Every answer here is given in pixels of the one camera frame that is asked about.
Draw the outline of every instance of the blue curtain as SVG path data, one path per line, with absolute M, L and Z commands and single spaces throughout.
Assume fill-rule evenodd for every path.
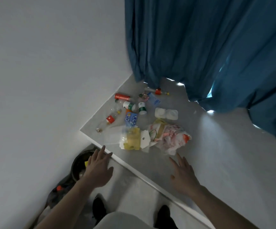
M 276 136 L 276 0 L 125 0 L 136 81 L 185 84 L 206 110 L 248 109 Z

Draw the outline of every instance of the hand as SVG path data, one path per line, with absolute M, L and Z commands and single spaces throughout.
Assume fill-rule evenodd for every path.
M 176 153 L 178 164 L 169 157 L 174 166 L 174 175 L 171 175 L 173 187 L 180 193 L 188 195 L 190 198 L 197 196 L 201 191 L 201 185 L 197 180 L 193 168 L 185 157 Z
M 92 185 L 94 188 L 105 186 L 113 176 L 114 168 L 107 169 L 109 158 L 113 153 L 105 154 L 105 145 L 99 151 L 95 150 L 92 156 L 88 159 L 86 171 L 82 180 L 88 180 L 87 185 Z

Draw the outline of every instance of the red can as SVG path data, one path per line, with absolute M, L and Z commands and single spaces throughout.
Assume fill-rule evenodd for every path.
M 119 93 L 115 94 L 115 99 L 117 99 L 117 100 L 127 100 L 127 101 L 129 101 L 130 98 L 131 98 L 130 96 L 122 95 L 122 94 L 119 94 Z

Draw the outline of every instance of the yellow package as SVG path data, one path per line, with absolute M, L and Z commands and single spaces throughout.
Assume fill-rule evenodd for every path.
M 140 150 L 140 128 L 130 128 L 126 133 L 126 150 Z

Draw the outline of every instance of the bottle with red label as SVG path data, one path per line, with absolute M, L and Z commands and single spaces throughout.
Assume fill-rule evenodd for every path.
M 122 109 L 116 104 L 112 109 L 111 113 L 106 117 L 105 120 L 100 122 L 96 128 L 97 132 L 102 132 L 106 129 L 109 125 L 111 125 L 117 117 L 121 114 Z
M 169 92 L 164 92 L 161 90 L 161 88 L 153 89 L 153 88 L 146 87 L 146 88 L 144 88 L 144 90 L 146 92 L 154 92 L 155 95 L 161 95 L 161 94 L 165 94 L 167 96 L 170 95 Z

